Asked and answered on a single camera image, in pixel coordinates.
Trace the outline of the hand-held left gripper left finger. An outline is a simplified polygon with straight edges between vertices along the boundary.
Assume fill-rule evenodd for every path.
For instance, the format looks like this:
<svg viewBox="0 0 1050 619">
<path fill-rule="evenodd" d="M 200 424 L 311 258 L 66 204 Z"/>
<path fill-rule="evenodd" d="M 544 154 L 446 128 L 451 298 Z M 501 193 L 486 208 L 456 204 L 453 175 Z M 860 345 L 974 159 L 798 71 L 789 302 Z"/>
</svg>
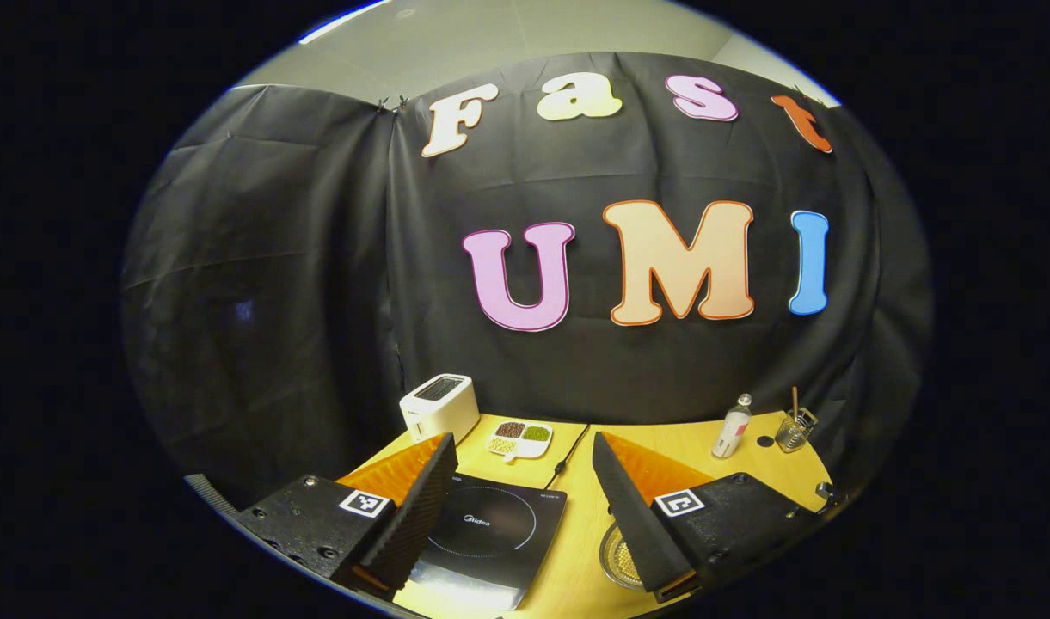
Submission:
<svg viewBox="0 0 1050 619">
<path fill-rule="evenodd" d="M 455 470 L 457 443 L 442 432 L 339 481 L 300 475 L 235 521 L 316 575 L 391 599 L 426 548 Z"/>
</svg>

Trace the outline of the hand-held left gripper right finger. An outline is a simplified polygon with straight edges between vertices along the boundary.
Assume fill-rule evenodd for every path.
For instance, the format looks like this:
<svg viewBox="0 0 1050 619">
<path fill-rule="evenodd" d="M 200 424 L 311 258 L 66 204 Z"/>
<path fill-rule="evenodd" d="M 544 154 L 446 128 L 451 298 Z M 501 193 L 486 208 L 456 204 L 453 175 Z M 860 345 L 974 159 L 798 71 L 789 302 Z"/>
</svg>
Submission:
<svg viewBox="0 0 1050 619">
<path fill-rule="evenodd" d="M 710 478 L 612 432 L 597 432 L 592 462 L 642 586 L 658 602 L 728 584 L 820 521 L 755 475 Z"/>
</svg>

